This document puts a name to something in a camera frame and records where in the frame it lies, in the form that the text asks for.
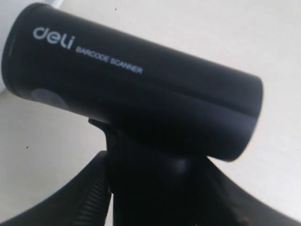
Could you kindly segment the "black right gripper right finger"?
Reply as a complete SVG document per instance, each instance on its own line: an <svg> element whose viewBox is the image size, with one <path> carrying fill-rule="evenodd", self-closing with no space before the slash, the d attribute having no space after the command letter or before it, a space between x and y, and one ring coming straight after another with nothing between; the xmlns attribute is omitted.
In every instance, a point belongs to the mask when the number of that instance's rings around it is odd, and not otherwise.
<svg viewBox="0 0 301 226"><path fill-rule="evenodd" d="M300 221L265 205L223 174L209 159L208 219L213 226L299 226Z"/></svg>

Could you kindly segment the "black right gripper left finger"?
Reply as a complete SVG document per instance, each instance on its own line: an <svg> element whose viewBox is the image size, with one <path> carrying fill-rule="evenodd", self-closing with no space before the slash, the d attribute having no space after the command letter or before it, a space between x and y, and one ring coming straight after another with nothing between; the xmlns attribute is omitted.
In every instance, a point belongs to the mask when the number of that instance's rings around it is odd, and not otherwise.
<svg viewBox="0 0 301 226"><path fill-rule="evenodd" d="M105 151L53 195L3 226L103 226L111 200Z"/></svg>

